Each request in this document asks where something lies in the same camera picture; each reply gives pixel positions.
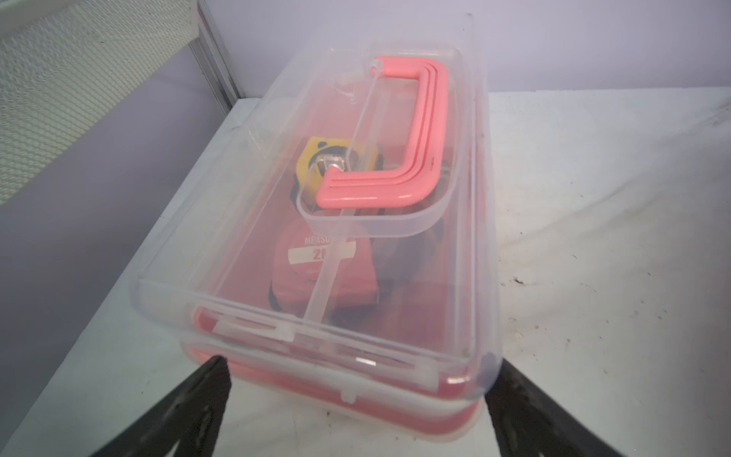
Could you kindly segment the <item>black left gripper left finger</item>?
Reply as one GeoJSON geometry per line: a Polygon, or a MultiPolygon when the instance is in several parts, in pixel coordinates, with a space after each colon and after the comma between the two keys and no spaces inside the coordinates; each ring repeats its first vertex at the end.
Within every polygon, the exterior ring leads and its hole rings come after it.
{"type": "Polygon", "coordinates": [[[228,360],[211,357],[96,456],[211,456],[231,390],[228,360]]]}

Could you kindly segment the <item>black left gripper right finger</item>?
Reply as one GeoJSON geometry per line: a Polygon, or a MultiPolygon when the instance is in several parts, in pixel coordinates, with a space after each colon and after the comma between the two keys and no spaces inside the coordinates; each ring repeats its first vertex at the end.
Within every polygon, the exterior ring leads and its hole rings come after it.
{"type": "Polygon", "coordinates": [[[502,456],[621,456],[508,360],[485,403],[502,456]]]}

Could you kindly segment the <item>pink clear-lid toolbox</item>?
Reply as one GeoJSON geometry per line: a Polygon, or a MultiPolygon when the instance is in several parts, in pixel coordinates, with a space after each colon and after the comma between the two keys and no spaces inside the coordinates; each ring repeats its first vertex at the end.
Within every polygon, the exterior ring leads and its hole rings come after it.
{"type": "Polygon", "coordinates": [[[131,283],[131,302],[198,362],[453,440],[502,363],[493,170],[477,21],[364,17],[318,31],[194,186],[131,283]],[[290,197],[310,137],[379,147],[380,171],[329,169],[290,197]],[[371,241],[378,302],[303,317],[270,306],[273,254],[298,219],[371,241]]]}

